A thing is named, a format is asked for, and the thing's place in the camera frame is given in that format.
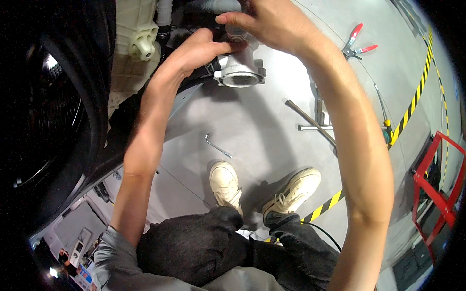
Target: leg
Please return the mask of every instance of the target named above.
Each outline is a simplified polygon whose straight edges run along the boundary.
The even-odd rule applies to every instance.
[[[137,260],[144,272],[203,286],[245,263],[249,242],[236,233],[243,226],[241,190],[231,165],[215,163],[210,184],[220,207],[152,224],[142,236]]]
[[[314,193],[320,180],[316,169],[299,172],[283,194],[275,195],[262,210],[270,235],[278,237],[284,247],[254,242],[254,264],[289,290],[325,290],[338,258],[338,252],[312,226],[302,225],[294,213]]]

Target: hand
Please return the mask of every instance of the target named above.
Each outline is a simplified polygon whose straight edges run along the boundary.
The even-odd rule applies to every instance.
[[[200,28],[167,58],[164,65],[174,65],[186,78],[192,74],[194,69],[207,64],[216,56],[236,52],[246,46],[246,42],[213,42],[212,31]]]
[[[232,24],[247,30],[265,45],[297,55],[320,31],[289,0],[248,0],[250,16],[227,12],[215,18],[219,24]]]

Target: sneaker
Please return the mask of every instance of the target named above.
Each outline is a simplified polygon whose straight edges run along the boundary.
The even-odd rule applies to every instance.
[[[224,161],[216,162],[210,170],[209,180],[217,205],[234,207],[243,216],[240,206],[241,189],[233,167]]]
[[[288,182],[283,193],[275,194],[274,199],[262,208],[264,219],[271,211],[282,214],[293,213],[303,204],[320,184],[322,177],[314,168],[304,169],[294,175]]]

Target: red metal frame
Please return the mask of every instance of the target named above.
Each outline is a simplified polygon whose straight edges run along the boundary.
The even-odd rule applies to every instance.
[[[456,180],[455,186],[453,187],[452,193],[448,199],[445,199],[441,193],[437,192],[429,184],[429,182],[427,182],[424,179],[424,173],[427,171],[430,164],[432,163],[435,153],[437,152],[437,149],[439,148],[439,145],[442,142],[442,140],[446,140],[446,142],[449,142],[452,146],[458,149],[465,156],[463,158],[463,164],[461,166],[461,169],[459,170],[458,179]],[[432,241],[439,234],[445,222],[448,224],[450,229],[453,228],[453,225],[455,224],[456,214],[453,212],[453,206],[456,203],[456,200],[458,199],[461,193],[461,189],[463,187],[463,182],[464,182],[465,171],[466,171],[465,150],[462,149],[457,143],[452,141],[449,137],[437,131],[437,133],[435,134],[434,140],[432,141],[432,144],[427,150],[427,153],[424,156],[424,159],[422,160],[421,164],[419,165],[418,169],[416,170],[413,176],[414,207],[412,209],[412,221],[414,222],[414,224],[416,225],[416,228],[421,234],[421,237],[424,240],[424,243],[430,252],[433,262],[435,262],[435,256],[431,248]],[[426,237],[426,234],[422,231],[421,226],[418,223],[418,207],[419,207],[419,195],[420,195],[421,187],[426,192],[426,194],[432,199],[435,206],[437,206],[437,208],[440,210],[440,213],[441,213],[440,218],[435,224],[434,229],[432,230],[432,233],[429,235],[429,237]]]

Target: right hand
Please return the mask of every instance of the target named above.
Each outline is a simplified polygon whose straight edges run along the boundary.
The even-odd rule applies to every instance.
[[[227,12],[215,18],[219,24],[240,27],[263,44],[298,55],[319,29],[290,0],[247,0],[250,16],[240,12]]]

